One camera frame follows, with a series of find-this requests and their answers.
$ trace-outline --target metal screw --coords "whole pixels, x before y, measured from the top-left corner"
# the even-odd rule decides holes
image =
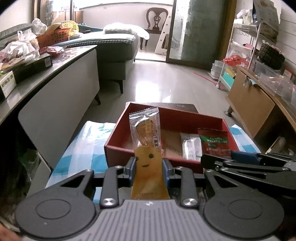
[[[102,203],[104,206],[112,206],[116,203],[116,201],[114,198],[105,198]]]
[[[194,206],[197,204],[197,201],[194,198],[186,198],[183,200],[185,206]]]

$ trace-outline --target red cardboard box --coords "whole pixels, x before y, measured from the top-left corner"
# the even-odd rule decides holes
[[[151,106],[148,105],[130,103],[125,108],[104,146],[108,167],[125,166],[129,158],[134,156],[129,114],[150,107]],[[238,147],[226,122],[221,118],[160,107],[159,114],[160,127],[166,132],[171,131],[172,133],[182,132],[197,134],[198,128],[227,131],[230,149],[238,151]],[[174,167],[188,167],[195,173],[203,173],[199,161],[191,161],[169,156],[167,156],[167,158],[171,161]]]

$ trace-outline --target tiled floor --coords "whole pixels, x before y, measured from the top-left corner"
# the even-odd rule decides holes
[[[165,61],[166,56],[162,54],[156,54],[155,50],[147,49],[147,47],[143,46],[143,49],[138,49],[138,53],[136,55],[136,59],[146,59],[146,60],[159,60]]]
[[[136,60],[124,81],[124,94],[115,82],[100,83],[101,105],[94,100],[81,120],[76,133],[87,120],[117,122],[128,101],[194,104],[199,113],[224,118],[229,126],[236,123],[224,111],[229,107],[227,92],[218,90],[206,79],[207,71],[155,61]]]

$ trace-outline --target wooden chair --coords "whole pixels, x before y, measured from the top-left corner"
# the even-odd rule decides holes
[[[155,16],[153,18],[154,20],[154,26],[152,27],[152,29],[150,29],[150,26],[151,26],[151,23],[150,23],[150,20],[149,20],[149,13],[150,12],[154,12],[155,13]],[[165,12],[166,13],[166,17],[168,17],[168,11],[165,9],[165,8],[160,8],[160,7],[152,7],[150,9],[148,9],[147,11],[147,14],[146,14],[146,19],[147,19],[147,22],[148,22],[148,27],[147,29],[145,29],[148,33],[150,34],[161,34],[161,31],[163,29],[163,26],[165,25],[165,21],[163,22],[163,26],[161,28],[161,30],[159,30],[159,22],[161,20],[161,17],[160,17],[160,14]],[[140,44],[140,49],[143,48],[143,38],[140,39],[141,41],[141,44]]]

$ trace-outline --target gray gripper base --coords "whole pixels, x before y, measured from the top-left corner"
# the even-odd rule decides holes
[[[125,200],[103,210],[94,224],[71,241],[229,241],[212,229],[196,210],[179,207],[174,200]],[[264,241],[279,241],[275,236]]]

